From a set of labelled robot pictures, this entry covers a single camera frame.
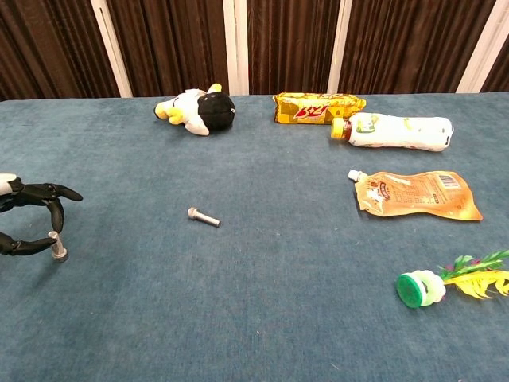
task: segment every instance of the brown curtain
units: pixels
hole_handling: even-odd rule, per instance
[[[455,92],[495,0],[354,0],[339,92]]]
[[[0,2],[2,99],[118,96],[89,0]]]
[[[247,0],[251,94],[326,92],[340,0]]]
[[[503,44],[493,68],[484,81],[482,92],[509,92],[509,37]]]
[[[108,0],[133,96],[228,91],[222,0]]]

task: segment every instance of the yellow biscuit wrapper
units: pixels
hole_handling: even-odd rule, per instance
[[[349,94],[279,93],[274,121],[278,123],[328,124],[363,110],[366,100]]]
[[[457,173],[431,171],[415,175],[350,171],[361,210],[376,216],[430,213],[456,220],[482,220],[467,182]]]

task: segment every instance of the white plastic bottle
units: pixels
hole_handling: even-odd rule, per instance
[[[443,151],[451,143],[454,128],[447,118],[406,118],[378,113],[357,113],[335,118],[331,137],[361,147],[406,147]]]

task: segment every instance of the orange spout pouch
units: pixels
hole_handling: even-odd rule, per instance
[[[471,189],[457,173],[432,171],[416,175],[356,171],[357,201],[361,210],[376,216],[430,213],[456,220],[482,220]]]

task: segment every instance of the table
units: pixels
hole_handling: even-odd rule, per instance
[[[451,146],[333,142],[275,123],[269,95],[232,97],[234,126],[207,138],[157,120],[162,98],[0,103],[2,171],[84,196],[63,200],[67,262],[0,258],[0,380],[507,379],[509,298],[448,288],[412,310],[394,281],[509,248],[509,93],[360,96],[449,118]],[[484,220],[369,216],[350,169],[456,171]],[[49,212],[3,213],[0,230],[44,237]]]

